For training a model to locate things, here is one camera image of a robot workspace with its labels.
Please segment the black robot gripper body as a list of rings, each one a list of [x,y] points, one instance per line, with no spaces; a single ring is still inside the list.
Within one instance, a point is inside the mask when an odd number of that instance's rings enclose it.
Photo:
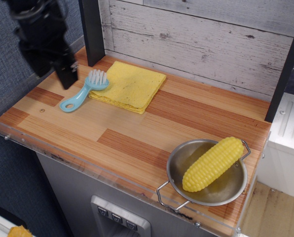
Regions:
[[[42,77],[55,62],[75,62],[64,36],[68,6],[61,11],[57,0],[7,0],[12,20],[18,22],[15,35],[20,51],[32,70]]]

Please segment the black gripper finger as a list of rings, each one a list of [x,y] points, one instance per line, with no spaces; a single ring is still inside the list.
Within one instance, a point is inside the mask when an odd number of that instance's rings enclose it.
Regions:
[[[77,62],[73,63],[64,63],[64,62],[55,62],[53,67],[56,71],[56,74],[63,86],[63,89],[69,89],[76,81],[78,81],[77,75]]]

